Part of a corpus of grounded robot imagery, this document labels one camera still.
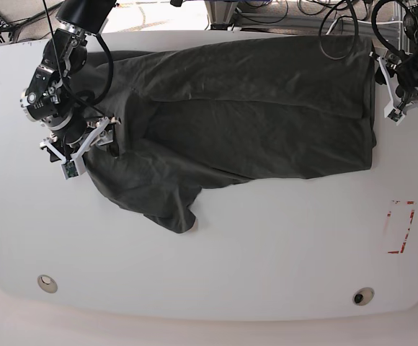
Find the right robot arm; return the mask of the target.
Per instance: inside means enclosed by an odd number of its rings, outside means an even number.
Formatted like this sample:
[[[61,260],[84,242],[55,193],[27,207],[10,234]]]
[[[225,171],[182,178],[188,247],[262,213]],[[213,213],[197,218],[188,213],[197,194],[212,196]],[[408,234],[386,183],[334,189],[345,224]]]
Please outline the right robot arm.
[[[66,179],[85,173],[83,155],[91,147],[106,146],[117,153],[115,126],[120,119],[97,106],[112,86],[112,54],[101,32],[116,6],[116,1],[63,2],[56,16],[61,26],[50,30],[43,58],[20,97],[27,118],[50,131],[40,148],[49,153],[51,162],[60,162]],[[107,58],[107,79],[99,94],[89,89],[74,92],[70,87],[71,77],[86,63],[89,35],[95,36]]]

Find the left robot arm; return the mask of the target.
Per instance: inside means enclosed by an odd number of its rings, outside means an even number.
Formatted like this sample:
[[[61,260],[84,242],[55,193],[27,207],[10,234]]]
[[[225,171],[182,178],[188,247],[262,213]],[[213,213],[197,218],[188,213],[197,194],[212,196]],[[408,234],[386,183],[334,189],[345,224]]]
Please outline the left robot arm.
[[[387,1],[378,1],[372,10],[370,23],[375,37],[385,47],[383,56],[371,53],[378,63],[375,81],[387,86],[390,102],[384,108],[384,117],[399,124],[408,111],[418,108],[418,1],[396,3],[404,9],[401,31],[410,42],[410,49],[396,48],[378,29],[378,12]]]

